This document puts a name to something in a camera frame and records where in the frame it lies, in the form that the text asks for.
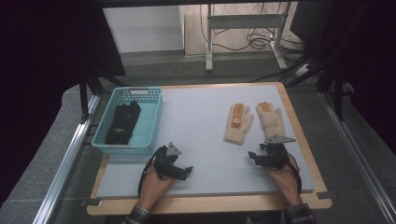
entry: white desk leg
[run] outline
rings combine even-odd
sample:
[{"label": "white desk leg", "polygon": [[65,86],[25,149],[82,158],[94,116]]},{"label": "white desk leg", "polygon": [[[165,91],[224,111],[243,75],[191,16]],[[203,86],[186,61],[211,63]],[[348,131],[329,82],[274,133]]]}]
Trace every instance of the white desk leg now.
[{"label": "white desk leg", "polygon": [[286,66],[285,60],[282,57],[282,54],[279,51],[279,42],[280,38],[282,37],[283,30],[285,29],[286,20],[289,16],[289,9],[290,9],[291,2],[288,2],[285,9],[282,12],[281,22],[279,27],[277,28],[276,38],[274,41],[271,41],[270,46],[271,49],[276,57],[277,64],[279,65],[280,70],[286,70],[288,67]]},{"label": "white desk leg", "polygon": [[212,57],[212,13],[211,5],[207,5],[207,40],[206,40],[206,72],[213,70]]}]

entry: person's left hand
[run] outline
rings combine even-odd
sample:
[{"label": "person's left hand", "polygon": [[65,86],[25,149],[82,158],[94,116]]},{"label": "person's left hand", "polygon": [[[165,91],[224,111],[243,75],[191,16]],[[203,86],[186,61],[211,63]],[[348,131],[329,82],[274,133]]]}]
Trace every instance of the person's left hand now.
[{"label": "person's left hand", "polygon": [[174,178],[168,178],[165,180],[160,179],[157,171],[151,165],[146,172],[137,205],[140,205],[140,207],[149,211],[152,205],[161,199],[174,181]]}]

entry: gray carpet floor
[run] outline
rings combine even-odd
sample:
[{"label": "gray carpet floor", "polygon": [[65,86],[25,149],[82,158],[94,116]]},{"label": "gray carpet floor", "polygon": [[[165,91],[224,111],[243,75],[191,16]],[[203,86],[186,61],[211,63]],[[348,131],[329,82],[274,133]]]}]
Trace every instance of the gray carpet floor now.
[{"label": "gray carpet floor", "polygon": [[[246,83],[260,77],[261,81],[277,81],[279,72],[272,54],[215,57],[214,71],[205,71],[202,57],[175,55],[124,56],[127,77],[120,80],[131,86],[166,86],[185,84]],[[318,223],[387,223],[372,192],[368,189],[346,144],[337,132],[315,89],[318,77],[311,77],[288,95],[302,125],[318,168],[332,197],[332,207],[314,210]],[[107,95],[115,87],[103,80]],[[106,102],[99,104],[99,111]],[[63,107],[42,146],[25,174],[0,210],[0,223],[31,223],[47,193],[60,162],[80,120],[78,86],[66,91]],[[396,201],[396,157],[355,110],[348,97],[343,100],[345,124],[361,146],[361,152],[378,180]],[[89,199],[102,158],[99,149],[91,147],[94,124],[80,149],[58,200],[50,223],[120,223],[123,217],[91,217],[83,202]],[[199,214],[153,216],[150,223],[241,223],[245,214]]]}]

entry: blue plastic basket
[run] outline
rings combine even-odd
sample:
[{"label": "blue plastic basket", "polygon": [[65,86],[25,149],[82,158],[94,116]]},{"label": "blue plastic basket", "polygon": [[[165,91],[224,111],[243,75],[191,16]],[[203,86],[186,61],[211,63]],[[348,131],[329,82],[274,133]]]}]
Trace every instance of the blue plastic basket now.
[{"label": "blue plastic basket", "polygon": [[[106,134],[111,126],[117,105],[136,101],[141,112],[128,145],[107,145]],[[161,88],[116,88],[102,116],[92,140],[92,145],[108,154],[151,155],[155,147],[158,125],[163,108]]]}]

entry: plaid sleeve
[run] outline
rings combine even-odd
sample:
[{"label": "plaid sleeve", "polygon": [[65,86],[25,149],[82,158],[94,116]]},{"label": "plaid sleeve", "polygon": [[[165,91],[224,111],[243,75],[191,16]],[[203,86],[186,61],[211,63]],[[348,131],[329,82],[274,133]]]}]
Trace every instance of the plaid sleeve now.
[{"label": "plaid sleeve", "polygon": [[307,203],[290,206],[285,211],[285,218],[290,224],[317,223]]},{"label": "plaid sleeve", "polygon": [[149,211],[135,205],[131,214],[122,222],[122,224],[143,224],[149,217]]}]

